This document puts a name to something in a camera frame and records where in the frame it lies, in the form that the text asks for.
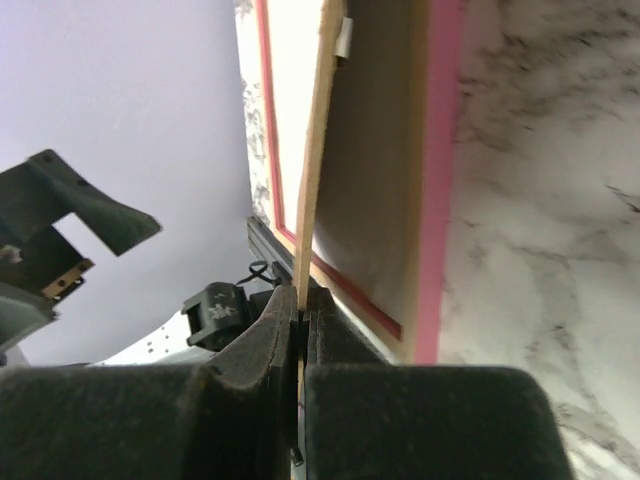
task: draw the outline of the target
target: wooden stick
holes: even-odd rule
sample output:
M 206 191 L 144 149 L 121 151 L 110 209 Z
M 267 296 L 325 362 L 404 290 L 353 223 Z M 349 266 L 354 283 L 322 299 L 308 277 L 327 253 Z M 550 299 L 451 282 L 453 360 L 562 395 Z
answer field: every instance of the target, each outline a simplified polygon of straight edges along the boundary
M 313 85 L 311 115 L 307 130 L 304 164 L 298 193 L 296 251 L 293 263 L 293 285 L 298 292 L 298 310 L 305 310 L 309 292 L 311 242 L 316 217 L 320 169 L 324 151 L 333 75 L 336 69 L 336 41 L 340 34 L 344 6 L 342 0 L 325 0 L 320 22 L 320 42 Z

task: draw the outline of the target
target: gray wall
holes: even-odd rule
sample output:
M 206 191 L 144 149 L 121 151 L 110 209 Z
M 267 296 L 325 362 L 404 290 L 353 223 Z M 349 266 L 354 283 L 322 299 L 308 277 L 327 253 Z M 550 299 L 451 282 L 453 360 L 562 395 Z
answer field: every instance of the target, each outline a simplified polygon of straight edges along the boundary
M 96 361 L 214 280 L 243 276 L 250 213 L 231 0 L 0 3 L 0 169 L 44 148 L 164 231 L 114 257 L 75 217 L 96 267 L 61 319 L 21 344 L 32 364 Z

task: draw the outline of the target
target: red border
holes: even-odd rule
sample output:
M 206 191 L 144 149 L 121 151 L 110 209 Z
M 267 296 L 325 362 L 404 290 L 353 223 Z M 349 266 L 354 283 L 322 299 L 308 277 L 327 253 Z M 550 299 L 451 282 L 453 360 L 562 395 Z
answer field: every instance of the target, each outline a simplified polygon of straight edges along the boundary
M 275 228 L 288 240 L 295 244 L 295 235 L 287 230 L 284 225 L 282 207 L 282 185 L 280 182 L 280 164 L 278 152 L 278 135 L 275 108 L 273 105 L 273 82 L 271 78 L 271 46 L 269 42 L 269 23 L 266 11 L 266 0 L 256 0 L 256 16 L 258 19 L 258 36 L 260 38 L 262 85 L 264 89 L 264 101 L 266 110 L 266 128 L 268 137 L 269 158 L 271 164 L 271 188 L 274 198 Z M 327 264 L 324 260 L 313 254 L 313 263 L 322 272 L 335 282 L 342 291 L 349 295 L 360 308 L 380 323 L 394 338 L 402 338 L 402 326 L 386 313 L 376 307 L 367 296 L 350 280 L 340 272 Z

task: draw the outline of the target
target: pink strip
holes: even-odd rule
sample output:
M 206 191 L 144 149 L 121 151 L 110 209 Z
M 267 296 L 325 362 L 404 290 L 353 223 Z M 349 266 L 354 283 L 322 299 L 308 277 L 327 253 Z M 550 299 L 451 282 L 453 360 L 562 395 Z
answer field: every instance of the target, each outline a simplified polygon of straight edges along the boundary
M 431 0 L 425 163 L 420 227 L 420 278 L 415 363 L 438 359 L 449 195 L 453 181 L 458 95 L 460 0 Z

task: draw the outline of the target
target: pink edge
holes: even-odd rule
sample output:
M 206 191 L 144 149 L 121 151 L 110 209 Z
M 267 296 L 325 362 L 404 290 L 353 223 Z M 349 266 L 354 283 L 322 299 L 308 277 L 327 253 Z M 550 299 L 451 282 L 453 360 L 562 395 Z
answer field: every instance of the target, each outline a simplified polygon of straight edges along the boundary
M 431 0 L 415 363 L 438 360 L 458 95 L 460 0 Z

